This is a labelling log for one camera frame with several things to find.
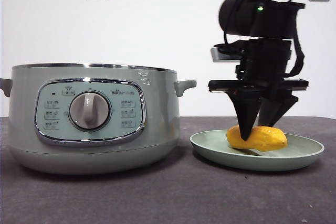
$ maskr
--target plate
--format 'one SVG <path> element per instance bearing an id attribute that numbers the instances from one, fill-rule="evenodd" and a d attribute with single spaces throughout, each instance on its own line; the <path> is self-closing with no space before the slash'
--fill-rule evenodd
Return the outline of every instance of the plate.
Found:
<path id="1" fill-rule="evenodd" d="M 323 144 L 302 136 L 285 134 L 286 148 L 260 152 L 229 146 L 227 130 L 204 131 L 190 137 L 194 149 L 204 158 L 234 168 L 277 172 L 306 167 L 323 153 Z"/>

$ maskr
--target control panel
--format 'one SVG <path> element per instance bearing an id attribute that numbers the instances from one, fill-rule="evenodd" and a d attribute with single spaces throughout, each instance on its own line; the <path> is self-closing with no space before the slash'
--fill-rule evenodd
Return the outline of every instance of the control panel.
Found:
<path id="1" fill-rule="evenodd" d="M 48 83 L 39 91 L 35 113 L 42 136 L 80 142 L 125 138 L 142 129 L 145 119 L 141 88 L 110 79 Z"/>

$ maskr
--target table surface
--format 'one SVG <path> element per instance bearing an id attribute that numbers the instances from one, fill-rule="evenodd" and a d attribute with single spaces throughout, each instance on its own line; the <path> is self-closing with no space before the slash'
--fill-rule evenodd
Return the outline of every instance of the table surface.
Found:
<path id="1" fill-rule="evenodd" d="M 253 172 L 212 163 L 189 137 L 236 118 L 181 118 L 178 146 L 147 167 L 95 176 L 24 168 L 8 151 L 1 120 L 1 223 L 336 223 L 336 120 L 285 117 L 275 125 L 325 146 L 312 165 Z"/>

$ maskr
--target mango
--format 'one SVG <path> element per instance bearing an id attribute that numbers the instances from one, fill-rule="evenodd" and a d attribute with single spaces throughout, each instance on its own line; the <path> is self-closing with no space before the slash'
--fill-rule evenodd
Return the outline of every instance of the mango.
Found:
<path id="1" fill-rule="evenodd" d="M 261 152 L 279 150 L 287 147 L 287 138 L 281 129 L 266 126 L 252 128 L 249 138 L 240 137 L 239 125 L 226 132 L 228 143 L 236 149 L 256 149 Z"/>

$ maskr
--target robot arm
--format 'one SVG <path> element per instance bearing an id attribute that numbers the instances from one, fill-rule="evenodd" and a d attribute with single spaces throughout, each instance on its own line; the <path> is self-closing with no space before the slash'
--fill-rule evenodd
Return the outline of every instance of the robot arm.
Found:
<path id="1" fill-rule="evenodd" d="M 293 90 L 305 90 L 308 81 L 286 80 L 300 73 L 304 54 L 296 17 L 305 5 L 272 0 L 226 0 L 219 11 L 225 44 L 212 49 L 214 62 L 239 61 L 237 80 L 210 81 L 210 92 L 225 92 L 238 117 L 241 137 L 248 139 L 259 113 L 258 125 L 273 126 L 297 101 Z M 226 34 L 259 37 L 229 44 Z M 286 73 L 294 42 L 297 60 Z"/>

